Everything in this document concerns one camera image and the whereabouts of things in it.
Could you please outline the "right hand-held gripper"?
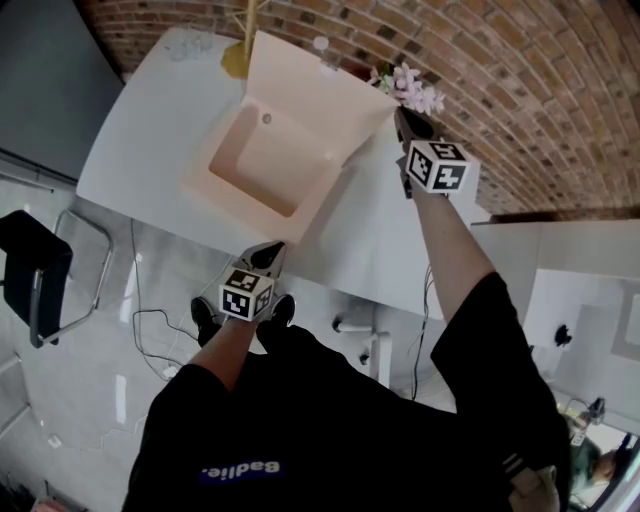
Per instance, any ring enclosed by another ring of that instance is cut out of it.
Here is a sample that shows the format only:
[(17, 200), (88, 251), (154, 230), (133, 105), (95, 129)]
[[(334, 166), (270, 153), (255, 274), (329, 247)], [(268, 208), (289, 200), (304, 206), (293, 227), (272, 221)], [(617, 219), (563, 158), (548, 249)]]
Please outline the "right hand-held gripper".
[(472, 168), (472, 158), (461, 144), (439, 141), (441, 123), (427, 114), (397, 107), (394, 124), (403, 151), (397, 165), (405, 197), (415, 191), (449, 196), (459, 193)]

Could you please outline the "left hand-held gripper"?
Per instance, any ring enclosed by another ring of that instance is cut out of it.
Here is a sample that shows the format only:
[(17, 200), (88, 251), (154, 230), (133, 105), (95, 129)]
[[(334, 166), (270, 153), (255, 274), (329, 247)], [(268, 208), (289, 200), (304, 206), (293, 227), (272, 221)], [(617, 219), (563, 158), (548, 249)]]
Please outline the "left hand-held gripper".
[(239, 257), (247, 268), (267, 268), (268, 277), (229, 267), (222, 274), (219, 285), (218, 309), (221, 313), (241, 320), (254, 320), (271, 305), (275, 280), (282, 271), (287, 245), (266, 242), (246, 249)]

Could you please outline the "beige pad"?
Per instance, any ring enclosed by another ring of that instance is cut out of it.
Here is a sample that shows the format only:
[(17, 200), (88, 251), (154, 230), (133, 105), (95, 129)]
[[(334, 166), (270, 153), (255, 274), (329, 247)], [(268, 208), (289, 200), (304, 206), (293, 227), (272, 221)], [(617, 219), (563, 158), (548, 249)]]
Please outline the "beige pad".
[(300, 242), (345, 162), (397, 103), (265, 32), (246, 92), (210, 125), (183, 186), (269, 240)]

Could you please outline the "person's left forearm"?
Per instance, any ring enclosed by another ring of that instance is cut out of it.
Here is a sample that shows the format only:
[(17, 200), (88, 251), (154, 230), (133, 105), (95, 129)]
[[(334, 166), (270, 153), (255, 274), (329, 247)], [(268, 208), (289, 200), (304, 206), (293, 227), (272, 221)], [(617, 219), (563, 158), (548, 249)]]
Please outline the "person's left forearm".
[(206, 369), (228, 391), (232, 391), (242, 371), (258, 324), (258, 321), (246, 322), (237, 318), (227, 320), (189, 364)]

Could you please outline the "person's right forearm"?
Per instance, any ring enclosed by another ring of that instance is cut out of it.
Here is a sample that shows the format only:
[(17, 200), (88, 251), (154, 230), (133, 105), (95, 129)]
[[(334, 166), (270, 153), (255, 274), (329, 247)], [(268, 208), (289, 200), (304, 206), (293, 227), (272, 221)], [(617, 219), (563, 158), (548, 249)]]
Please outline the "person's right forearm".
[(443, 195), (414, 191), (436, 295), (449, 323), (475, 286), (495, 268), (451, 202)]

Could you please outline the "potted pink flowers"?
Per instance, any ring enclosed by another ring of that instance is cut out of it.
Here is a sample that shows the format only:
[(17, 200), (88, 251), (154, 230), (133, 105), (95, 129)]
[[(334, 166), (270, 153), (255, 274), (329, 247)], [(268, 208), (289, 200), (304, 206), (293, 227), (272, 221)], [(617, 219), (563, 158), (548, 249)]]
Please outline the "potted pink flowers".
[(392, 97), (399, 104), (420, 114), (444, 112), (445, 95), (421, 78), (421, 72), (406, 62), (381, 70), (372, 68), (368, 84)]

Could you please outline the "person's right black shoe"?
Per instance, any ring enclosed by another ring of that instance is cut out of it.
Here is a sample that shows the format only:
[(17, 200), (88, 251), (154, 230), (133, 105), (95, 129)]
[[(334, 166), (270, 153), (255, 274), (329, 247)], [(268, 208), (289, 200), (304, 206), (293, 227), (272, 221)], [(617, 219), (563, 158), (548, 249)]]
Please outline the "person's right black shoe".
[(283, 294), (277, 298), (272, 310), (270, 320), (277, 326), (288, 327), (295, 315), (296, 302), (291, 294)]

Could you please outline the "person's black shoe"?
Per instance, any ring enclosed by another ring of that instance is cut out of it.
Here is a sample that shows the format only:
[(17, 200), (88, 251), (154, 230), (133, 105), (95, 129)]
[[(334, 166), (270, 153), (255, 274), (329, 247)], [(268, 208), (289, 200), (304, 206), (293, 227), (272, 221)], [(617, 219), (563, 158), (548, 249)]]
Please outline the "person's black shoe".
[(211, 305), (203, 297), (191, 300), (190, 311), (192, 321), (198, 329), (197, 342), (203, 348), (220, 330), (221, 323)]
[(295, 315), (296, 302), (291, 294), (283, 294), (277, 298), (272, 310), (270, 320), (277, 326), (288, 327)]

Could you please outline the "person's left black shoe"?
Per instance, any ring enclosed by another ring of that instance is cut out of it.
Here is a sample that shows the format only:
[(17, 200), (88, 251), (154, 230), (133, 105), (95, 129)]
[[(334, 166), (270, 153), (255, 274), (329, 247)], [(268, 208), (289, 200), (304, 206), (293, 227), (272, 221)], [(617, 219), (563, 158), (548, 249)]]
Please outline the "person's left black shoe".
[(211, 305), (203, 297), (191, 300), (190, 311), (192, 321), (198, 329), (197, 342), (203, 348), (220, 330), (221, 323)]

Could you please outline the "person's black trousers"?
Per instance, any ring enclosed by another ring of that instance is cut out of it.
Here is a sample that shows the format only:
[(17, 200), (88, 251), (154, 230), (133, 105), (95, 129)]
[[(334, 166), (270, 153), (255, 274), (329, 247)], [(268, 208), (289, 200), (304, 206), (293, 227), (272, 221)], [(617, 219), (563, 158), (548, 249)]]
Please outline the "person's black trousers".
[(302, 327), (266, 320), (258, 325), (256, 334), (269, 358), (286, 373), (337, 381), (359, 375), (343, 354), (323, 345)]

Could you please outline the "white table leg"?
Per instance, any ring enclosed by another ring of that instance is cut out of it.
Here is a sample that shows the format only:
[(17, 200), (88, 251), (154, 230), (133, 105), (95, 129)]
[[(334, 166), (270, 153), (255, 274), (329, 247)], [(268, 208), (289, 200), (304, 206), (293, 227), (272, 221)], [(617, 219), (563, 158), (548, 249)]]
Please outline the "white table leg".
[(338, 334), (364, 336), (358, 355), (360, 367), (371, 379), (389, 389), (393, 353), (391, 334), (379, 331), (373, 318), (365, 319), (355, 310), (338, 313), (332, 322), (332, 329)]

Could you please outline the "person's black t-shirt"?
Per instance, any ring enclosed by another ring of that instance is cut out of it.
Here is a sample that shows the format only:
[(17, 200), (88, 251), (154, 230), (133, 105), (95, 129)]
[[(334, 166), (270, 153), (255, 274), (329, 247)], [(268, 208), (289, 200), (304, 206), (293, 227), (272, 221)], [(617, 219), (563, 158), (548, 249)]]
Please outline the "person's black t-shirt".
[(502, 462), (513, 453), (556, 467), (566, 512), (568, 429), (499, 275), (475, 286), (431, 358), (454, 412), (360, 372), (286, 373), (267, 352), (248, 356), (232, 391), (187, 365), (151, 404), (122, 512), (511, 512)]

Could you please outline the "clear drinking glass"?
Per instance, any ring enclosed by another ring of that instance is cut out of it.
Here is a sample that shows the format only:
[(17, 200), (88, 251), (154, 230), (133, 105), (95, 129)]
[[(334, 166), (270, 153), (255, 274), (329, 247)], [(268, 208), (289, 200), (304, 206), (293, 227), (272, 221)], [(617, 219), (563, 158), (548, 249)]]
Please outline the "clear drinking glass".
[(190, 58), (190, 42), (185, 34), (178, 34), (172, 37), (166, 49), (173, 62), (182, 62)]
[(213, 46), (212, 33), (192, 30), (188, 33), (188, 36), (188, 50), (191, 58), (199, 59), (211, 50)]

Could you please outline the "beige bag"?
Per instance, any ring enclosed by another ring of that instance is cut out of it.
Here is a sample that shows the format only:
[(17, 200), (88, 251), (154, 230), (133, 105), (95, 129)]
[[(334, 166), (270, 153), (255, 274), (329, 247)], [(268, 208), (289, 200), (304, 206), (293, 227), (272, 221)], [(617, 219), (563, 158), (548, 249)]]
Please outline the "beige bag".
[(508, 502), (512, 512), (560, 512), (555, 466), (532, 469), (513, 453), (503, 460), (502, 468), (510, 486)]

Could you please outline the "black metal-frame chair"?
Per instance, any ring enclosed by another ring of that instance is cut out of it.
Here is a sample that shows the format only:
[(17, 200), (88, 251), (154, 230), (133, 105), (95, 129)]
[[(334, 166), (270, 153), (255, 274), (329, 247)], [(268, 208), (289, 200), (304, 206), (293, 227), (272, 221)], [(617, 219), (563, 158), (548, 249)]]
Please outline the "black metal-frame chair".
[[(107, 242), (101, 272), (88, 312), (63, 326), (60, 324), (67, 279), (74, 252), (59, 237), (65, 218), (85, 224)], [(62, 211), (53, 229), (48, 229), (30, 213), (13, 211), (0, 218), (0, 251), (6, 255), (0, 289), (9, 308), (29, 328), (31, 345), (40, 349), (56, 345), (66, 333), (84, 324), (98, 309), (114, 252), (107, 230), (72, 209)]]

